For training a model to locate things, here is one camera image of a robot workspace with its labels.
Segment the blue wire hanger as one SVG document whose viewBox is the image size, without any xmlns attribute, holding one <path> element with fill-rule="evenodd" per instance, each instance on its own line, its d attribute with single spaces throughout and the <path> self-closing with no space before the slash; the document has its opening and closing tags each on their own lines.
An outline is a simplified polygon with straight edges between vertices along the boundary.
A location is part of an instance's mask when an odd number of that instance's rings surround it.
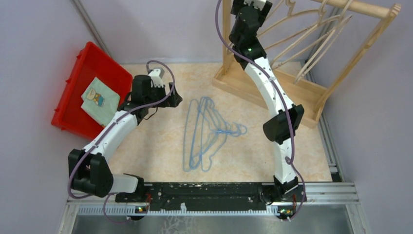
<svg viewBox="0 0 413 234">
<path fill-rule="evenodd" d="M 206 97 L 189 102 L 183 138 L 182 168 L 188 173 L 203 167 Z"/>
<path fill-rule="evenodd" d="M 227 138 L 240 137 L 247 131 L 245 125 L 225 120 L 212 98 L 192 99 L 184 128 L 183 171 L 210 171 Z"/>
<path fill-rule="evenodd" d="M 240 137 L 245 135 L 247 131 L 248 128 L 245 125 L 225 120 L 216 109 L 212 98 L 206 97 L 204 123 L 204 144 L 206 149 L 203 156 L 202 172 L 210 171 L 213 157 L 223 147 L 228 137 Z"/>
</svg>

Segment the beige plastic hanger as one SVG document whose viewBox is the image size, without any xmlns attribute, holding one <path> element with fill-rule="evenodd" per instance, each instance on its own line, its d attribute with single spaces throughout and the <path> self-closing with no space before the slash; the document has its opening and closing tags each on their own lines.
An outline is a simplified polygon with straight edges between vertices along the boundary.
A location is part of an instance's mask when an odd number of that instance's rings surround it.
<svg viewBox="0 0 413 234">
<path fill-rule="evenodd" d="M 274 2 L 275 6 L 271 8 L 270 13 L 275 9 L 279 2 L 280 0 Z M 259 37 L 259 39 L 264 40 L 265 49 L 279 49 L 282 51 L 288 48 L 289 51 L 292 51 L 295 46 L 311 43 L 311 39 L 316 39 L 317 33 L 320 33 L 323 27 L 331 24 L 325 20 L 331 16 L 339 14 L 333 13 L 326 0 L 323 0 L 321 3 L 312 3 L 310 5 L 306 5 L 303 0 L 295 0 L 295 2 L 295 12 L 310 8 L 318 8 L 320 5 L 323 5 L 325 14 L 323 15 L 323 18 L 319 17 L 317 13 L 301 15 L 278 25 L 262 37 Z M 287 11 L 288 7 L 282 3 L 272 16 L 270 16 L 269 13 L 263 28 L 259 30 L 258 34 L 268 26 L 285 17 Z"/>
<path fill-rule="evenodd" d="M 288 7 L 288 11 L 285 17 L 281 18 L 280 20 L 276 21 L 272 25 L 268 26 L 266 29 L 262 30 L 257 36 L 262 37 L 266 33 L 268 33 L 270 30 L 273 28 L 277 27 L 278 25 L 293 19 L 295 17 L 301 16 L 301 15 L 306 15 L 306 14 L 315 14 L 317 13 L 319 17 L 323 18 L 323 15 L 325 14 L 324 6 L 320 5 L 318 8 L 310 8 L 302 11 L 295 12 L 294 8 L 296 5 L 296 2 L 294 0 L 281 0 L 275 7 L 275 9 L 270 13 L 270 16 L 272 16 L 276 10 L 280 7 L 280 5 L 284 3 Z"/>
<path fill-rule="evenodd" d="M 304 64 L 302 69 L 296 75 L 294 84 L 298 83 L 303 77 L 306 76 L 309 71 L 321 60 L 321 58 L 326 54 L 332 44 L 335 42 L 337 37 L 341 34 L 343 27 L 350 20 L 352 15 L 345 17 L 345 13 L 350 7 L 352 0 L 347 0 L 345 6 L 341 9 L 339 14 L 329 17 L 326 22 L 334 23 L 334 26 L 329 29 L 326 33 L 320 36 L 314 44 L 317 45 L 317 49 L 311 54 L 307 62 Z"/>
<path fill-rule="evenodd" d="M 265 33 L 275 30 L 276 27 L 289 20 L 312 15 L 313 20 L 306 23 L 301 29 L 267 46 L 267 49 L 272 49 L 288 43 L 288 45 L 271 60 L 270 65 L 274 70 L 292 60 L 296 60 L 302 55 L 308 55 L 309 58 L 307 62 L 298 74 L 298 76 L 301 77 L 308 73 L 318 61 L 320 61 L 350 21 L 352 15 L 346 15 L 346 13 L 353 1 L 345 0 L 343 6 L 340 7 L 340 11 L 336 13 L 328 13 L 327 6 L 331 6 L 333 3 L 331 0 L 323 0 L 317 8 L 301 11 L 295 10 L 295 2 L 293 0 L 281 0 L 276 7 L 279 7 L 281 3 L 284 3 L 288 7 L 286 16 L 268 26 L 259 35 L 263 36 Z"/>
</svg>

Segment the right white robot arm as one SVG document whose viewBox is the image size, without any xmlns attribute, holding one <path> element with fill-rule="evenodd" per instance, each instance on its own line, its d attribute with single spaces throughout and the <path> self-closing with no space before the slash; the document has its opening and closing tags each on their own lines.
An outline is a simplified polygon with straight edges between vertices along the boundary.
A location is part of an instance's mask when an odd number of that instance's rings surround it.
<svg viewBox="0 0 413 234">
<path fill-rule="evenodd" d="M 295 133 L 304 108 L 295 105 L 274 75 L 267 54 L 257 37 L 272 3 L 267 0 L 235 0 L 231 14 L 235 23 L 229 35 L 235 60 L 259 89 L 270 113 L 263 124 L 264 135 L 275 147 L 275 197 L 287 201 L 297 188 L 298 174 L 292 165 L 295 157 Z"/>
</svg>

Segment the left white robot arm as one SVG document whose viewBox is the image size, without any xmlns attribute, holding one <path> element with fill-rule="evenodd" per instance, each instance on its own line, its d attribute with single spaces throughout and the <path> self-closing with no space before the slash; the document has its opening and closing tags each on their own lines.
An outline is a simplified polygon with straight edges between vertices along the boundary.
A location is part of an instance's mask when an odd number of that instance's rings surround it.
<svg viewBox="0 0 413 234">
<path fill-rule="evenodd" d="M 73 149 L 68 156 L 68 194 L 76 199 L 73 191 L 89 196 L 105 197 L 126 193 L 139 202 L 145 198 L 146 188 L 140 184 L 143 179 L 136 175 L 113 174 L 108 160 L 125 137 L 144 120 L 149 108 L 177 107 L 182 97 L 176 91 L 175 81 L 165 90 L 160 75 L 137 75 L 129 92 L 110 123 L 83 149 Z"/>
</svg>

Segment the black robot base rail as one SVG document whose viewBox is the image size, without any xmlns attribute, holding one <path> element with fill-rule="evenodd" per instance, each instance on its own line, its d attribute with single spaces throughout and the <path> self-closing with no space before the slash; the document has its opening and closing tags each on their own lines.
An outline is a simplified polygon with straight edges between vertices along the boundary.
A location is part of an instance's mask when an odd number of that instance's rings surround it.
<svg viewBox="0 0 413 234">
<path fill-rule="evenodd" d="M 272 203 L 306 201 L 303 186 L 283 195 L 273 182 L 148 182 L 134 193 L 119 193 L 117 203 L 142 202 L 150 211 L 246 212 L 264 211 Z"/>
</svg>

